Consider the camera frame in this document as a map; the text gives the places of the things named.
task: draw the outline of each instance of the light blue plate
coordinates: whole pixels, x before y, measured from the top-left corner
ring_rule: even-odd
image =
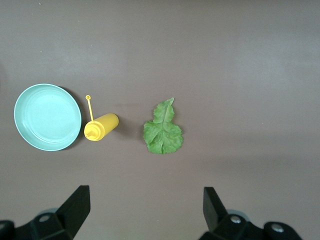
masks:
[[[29,144],[44,151],[58,151],[76,140],[81,128],[81,113],[68,92],[43,83],[21,93],[15,103],[14,121]]]

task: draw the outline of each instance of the gray table surface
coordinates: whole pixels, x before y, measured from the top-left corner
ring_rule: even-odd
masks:
[[[319,238],[320,2],[0,1],[0,219],[20,226],[89,185],[77,240],[196,240],[203,187],[259,227]],[[38,150],[18,133],[20,93],[67,89],[99,142]],[[143,123],[175,98],[176,153],[149,153]]]

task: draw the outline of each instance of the plate rim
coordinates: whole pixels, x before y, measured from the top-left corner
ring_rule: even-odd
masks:
[[[62,91],[64,94],[66,94],[70,99],[72,99],[72,101],[75,103],[75,106],[76,106],[76,109],[77,109],[77,112],[79,113],[79,130],[78,130],[78,134],[75,136],[75,138],[73,140],[70,141],[70,143],[68,142],[68,144],[64,145],[63,147],[59,147],[59,148],[55,148],[55,149],[45,149],[45,148],[42,148],[42,147],[39,147],[39,146],[36,146],[34,144],[32,144],[30,141],[28,141],[24,136],[23,134],[21,133],[18,125],[17,125],[17,120],[16,120],[16,108],[17,108],[17,104],[19,102],[19,99],[22,97],[22,95],[29,91],[30,89],[34,88],[34,87],[39,87],[39,86],[50,86],[50,87],[54,87],[54,88],[57,88],[59,89],[60,91]],[[36,149],[39,149],[39,150],[43,150],[43,151],[48,151],[48,152],[54,152],[54,151],[59,151],[59,150],[62,150],[62,149],[65,149],[67,147],[69,147],[76,139],[77,137],[79,136],[79,133],[81,131],[81,125],[82,125],[82,116],[81,116],[81,111],[80,111],[80,108],[79,108],[79,105],[78,103],[76,102],[75,98],[69,93],[67,92],[66,90],[64,90],[62,87],[60,86],[57,86],[57,85],[54,85],[54,84],[51,84],[51,83],[38,83],[38,84],[34,84],[32,86],[29,86],[28,88],[26,88],[23,92],[20,93],[19,97],[17,98],[17,100],[15,101],[15,105],[14,105],[14,110],[13,110],[13,117],[14,117],[14,123],[15,123],[15,127],[16,129],[18,130],[19,134],[21,135],[21,137],[28,143],[30,144],[31,146],[35,147]]]

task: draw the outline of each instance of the yellow squeeze bottle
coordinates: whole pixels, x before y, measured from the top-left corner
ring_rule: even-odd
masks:
[[[107,113],[97,119],[92,114],[89,95],[85,96],[88,100],[91,121],[84,127],[84,136],[91,141],[99,141],[119,124],[119,118],[114,113]]]

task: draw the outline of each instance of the green leaf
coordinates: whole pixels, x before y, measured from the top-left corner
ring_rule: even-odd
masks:
[[[174,153],[182,146],[182,131],[171,122],[175,115],[173,102],[174,98],[160,102],[153,111],[153,121],[144,124],[143,138],[151,153]]]

